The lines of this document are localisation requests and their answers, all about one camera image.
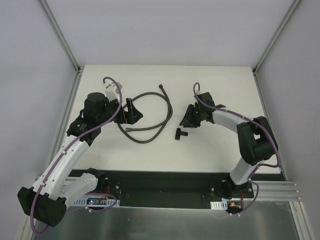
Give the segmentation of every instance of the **black hose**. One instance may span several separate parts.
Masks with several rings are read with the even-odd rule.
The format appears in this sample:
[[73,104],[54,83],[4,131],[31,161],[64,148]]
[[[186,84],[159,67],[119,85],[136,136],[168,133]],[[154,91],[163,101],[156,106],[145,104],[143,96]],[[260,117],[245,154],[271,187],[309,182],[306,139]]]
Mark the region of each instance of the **black hose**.
[[[173,114],[173,109],[172,109],[172,106],[171,106],[171,103],[170,103],[170,99],[166,93],[166,91],[164,90],[164,87],[162,86],[162,84],[159,85],[159,88],[161,89],[161,91],[163,92],[163,95],[161,95],[160,93],[158,92],[145,92],[145,93],[142,93],[136,97],[134,97],[132,99],[132,102],[134,102],[135,100],[143,97],[143,96],[147,96],[147,95],[156,95],[156,96],[159,96],[161,98],[163,98],[166,103],[168,104],[168,112],[166,114],[166,118],[164,121],[160,122],[159,124],[157,125],[154,125],[154,126],[149,126],[149,127],[144,127],[144,128],[126,128],[125,130],[122,128],[122,126],[118,123],[118,127],[119,129],[121,130],[121,132],[123,132],[123,134],[129,138],[130,140],[134,141],[135,143],[138,143],[138,144],[147,144],[147,143],[150,143],[152,142],[153,140],[155,140],[159,135],[160,133],[163,131],[163,129],[165,128],[167,122],[170,120],[170,118],[172,117],[172,114]],[[159,131],[150,139],[148,140],[137,140],[135,138],[133,138],[132,136],[130,136],[127,132],[138,132],[138,131],[148,131],[148,130],[152,130],[152,129],[156,129],[160,127]]]

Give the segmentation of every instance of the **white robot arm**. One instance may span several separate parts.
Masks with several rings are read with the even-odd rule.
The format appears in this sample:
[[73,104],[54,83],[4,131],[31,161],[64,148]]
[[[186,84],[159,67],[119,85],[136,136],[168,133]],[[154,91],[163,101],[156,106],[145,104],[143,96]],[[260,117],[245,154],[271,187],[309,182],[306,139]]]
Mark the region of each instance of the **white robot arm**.
[[56,226],[64,217],[67,208],[83,195],[104,190],[106,177],[103,172],[93,168],[88,169],[73,183],[63,186],[79,158],[101,133],[101,126],[114,115],[113,121],[118,124],[134,124],[143,117],[130,98],[126,99],[128,111],[119,106],[117,87],[121,89],[121,85],[117,83],[116,87],[113,79],[114,83],[107,84],[106,79],[111,78],[103,79],[106,96],[100,92],[87,96],[84,109],[70,124],[62,147],[50,165],[32,187],[22,187],[17,195],[25,214],[31,216],[32,212],[35,219],[51,227]]
[[[239,116],[222,110],[226,106],[215,105],[209,92],[197,94],[197,97],[206,105],[221,110],[205,107],[200,101],[197,101],[195,104],[188,106],[180,126],[198,128],[201,121],[207,121],[224,126],[238,135],[241,158],[235,168],[226,176],[225,181],[214,188],[214,192],[221,198],[231,199],[235,193],[247,187],[248,179],[255,173],[257,166],[270,159],[275,151],[266,134],[260,128]],[[253,121],[267,130],[276,148],[278,148],[268,120],[259,116],[254,118]]]

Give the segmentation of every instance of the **black connector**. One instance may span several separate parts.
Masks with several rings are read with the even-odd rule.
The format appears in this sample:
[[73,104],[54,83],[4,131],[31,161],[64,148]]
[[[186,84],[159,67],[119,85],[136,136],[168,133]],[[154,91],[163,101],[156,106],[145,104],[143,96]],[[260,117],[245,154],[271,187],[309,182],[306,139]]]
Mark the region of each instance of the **black connector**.
[[181,128],[177,128],[175,131],[175,140],[180,140],[180,136],[188,136],[188,133],[186,131],[181,131]]

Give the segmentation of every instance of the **gray wall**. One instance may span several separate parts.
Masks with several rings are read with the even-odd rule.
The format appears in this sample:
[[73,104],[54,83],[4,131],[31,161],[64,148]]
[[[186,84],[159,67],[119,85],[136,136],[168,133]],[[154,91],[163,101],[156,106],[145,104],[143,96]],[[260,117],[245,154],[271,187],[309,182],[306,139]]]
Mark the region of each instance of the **gray wall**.
[[48,0],[85,64],[254,67],[293,0]]
[[320,239],[320,1],[304,0],[258,73],[289,180]]
[[0,33],[0,239],[12,240],[17,193],[45,168],[75,72],[36,0],[2,0]]

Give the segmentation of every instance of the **purple cable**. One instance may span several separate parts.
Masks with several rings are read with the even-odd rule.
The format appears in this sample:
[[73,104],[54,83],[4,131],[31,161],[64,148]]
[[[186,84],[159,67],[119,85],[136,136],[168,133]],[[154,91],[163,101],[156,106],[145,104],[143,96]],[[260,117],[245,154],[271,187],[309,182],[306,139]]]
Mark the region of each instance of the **purple cable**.
[[250,118],[246,117],[246,116],[243,116],[235,111],[230,111],[230,110],[227,110],[227,109],[222,109],[222,108],[217,108],[217,107],[214,107],[214,106],[210,106],[208,104],[205,104],[203,101],[201,101],[201,99],[198,97],[197,95],[197,92],[196,92],[196,86],[198,86],[198,91],[200,91],[200,83],[196,82],[194,85],[193,85],[193,94],[194,94],[194,97],[197,99],[197,101],[199,103],[201,103],[203,106],[205,106],[206,108],[209,108],[209,109],[213,109],[213,110],[218,110],[218,111],[222,111],[222,112],[226,112],[226,113],[230,113],[230,114],[233,114],[239,118],[242,118],[254,125],[256,125],[258,128],[260,128],[264,134],[266,135],[266,137],[268,138],[268,140],[270,141],[271,145],[272,145],[272,148],[274,150],[274,153],[275,153],[275,156],[276,156],[276,165],[271,165],[271,164],[260,164],[258,165],[249,175],[248,177],[248,182],[251,183],[251,184],[254,184],[256,185],[256,193],[255,193],[255,196],[252,200],[252,202],[244,209],[241,211],[241,213],[245,212],[247,209],[249,209],[254,203],[255,201],[257,200],[258,198],[258,194],[259,194],[259,185],[254,182],[254,181],[251,181],[251,177],[255,174],[255,172],[258,170],[258,167],[260,166],[265,166],[265,167],[270,167],[270,168],[278,168],[280,166],[280,155],[279,155],[279,152],[278,152],[278,149],[277,149],[277,146],[273,140],[273,138],[271,137],[270,133],[262,126],[260,125],[259,123],[251,120]]
[[256,193],[255,193],[255,196],[254,196],[253,200],[250,202],[250,204],[249,204],[245,209],[243,209],[243,210],[240,212],[241,214],[242,214],[243,212],[247,211],[249,208],[252,207],[252,205],[253,205],[253,204],[255,203],[255,201],[257,200],[258,194],[259,194],[259,185],[258,185],[258,183],[254,182],[254,181],[251,181],[251,180],[249,180],[248,182],[251,183],[251,184],[254,184],[254,185],[256,186]]
[[[102,210],[94,210],[94,209],[92,209],[91,211],[94,212],[94,213],[109,210],[109,209],[111,209],[114,205],[117,204],[117,198],[116,198],[115,196],[111,195],[111,194],[90,193],[90,192],[88,192],[88,193],[85,194],[85,195],[101,195],[101,196],[106,196],[106,195],[107,195],[108,197],[111,197],[111,198],[113,198],[113,199],[115,200],[115,203],[114,203],[114,204],[112,204],[112,205],[110,205],[110,206],[108,206],[108,207],[105,207],[105,209],[102,209]],[[70,215],[70,214],[73,214],[74,212],[76,212],[76,211],[78,211],[78,210],[80,210],[80,209],[85,210],[86,208],[83,207],[83,206],[76,207],[76,208],[73,209],[72,211],[67,211],[66,214],[65,214],[65,216],[68,216],[68,215]],[[41,236],[40,234],[36,235],[36,237],[35,237],[34,240],[38,240],[40,236]]]
[[[80,138],[82,138],[83,136],[103,127],[104,125],[112,122],[112,120],[117,116],[118,112],[120,111],[120,108],[122,106],[122,93],[121,93],[121,89],[118,85],[118,83],[111,77],[108,77],[106,76],[104,79],[103,79],[103,83],[105,83],[106,79],[108,80],[111,80],[114,85],[116,86],[116,89],[118,90],[119,92],[119,105],[116,109],[116,111],[114,112],[114,114],[107,120],[105,121],[104,123],[101,123],[99,126],[96,126],[88,131],[85,131],[84,133],[80,134],[78,137],[76,137],[72,142],[70,142],[70,144],[68,146],[66,146],[66,148],[64,149],[65,152],[67,152],[69,150],[69,148],[71,148],[71,146],[76,142],[78,141]],[[60,160],[62,159],[62,157],[64,156],[63,153],[60,154],[60,156],[57,158],[57,160],[54,162],[54,164],[52,165],[52,167],[50,168],[50,170],[48,171],[48,173],[46,174],[46,176],[44,177],[43,179],[43,183],[45,184],[46,181],[48,180],[50,174],[53,172],[53,170],[55,169],[55,167],[58,165],[58,163],[60,162]],[[43,188],[43,185],[40,185],[38,191],[35,193],[35,196],[34,196],[34,199],[32,201],[32,205],[31,205],[31,210],[30,210],[30,225],[31,225],[31,229],[33,231],[33,233],[35,234],[43,234],[47,229],[48,229],[48,225],[44,228],[43,231],[37,231],[36,230],[36,227],[35,227],[35,223],[34,223],[34,213],[35,213],[35,206],[36,206],[36,202],[37,202],[37,199],[39,197],[39,194],[41,192]]]
[[226,112],[226,113],[230,113],[230,114],[233,114],[233,115],[236,115],[237,117],[239,118],[242,118],[254,125],[256,125],[258,128],[260,128],[264,134],[266,135],[266,137],[268,138],[268,140],[270,141],[271,145],[272,145],[272,148],[274,150],[274,153],[275,153],[275,156],[276,156],[276,165],[270,165],[270,164],[260,164],[260,166],[265,166],[265,167],[270,167],[270,168],[278,168],[280,166],[280,155],[279,155],[279,152],[278,152],[278,149],[276,147],[276,144],[274,142],[274,140],[272,139],[270,133],[262,126],[260,125],[259,123],[251,120],[250,118],[246,117],[246,116],[243,116],[235,111],[230,111],[230,110],[227,110],[227,109],[223,109],[223,108],[217,108],[217,107],[214,107],[214,106],[210,106],[208,104],[205,104],[203,101],[201,101],[201,99],[198,97],[197,93],[196,93],[196,86],[198,86],[198,91],[200,91],[200,84],[198,82],[196,82],[194,85],[193,85],[193,94],[194,94],[194,97],[197,99],[197,101],[199,103],[201,103],[203,106],[205,106],[206,108],[209,108],[209,109],[213,109],[213,110],[217,110],[217,111],[222,111],[222,112]]

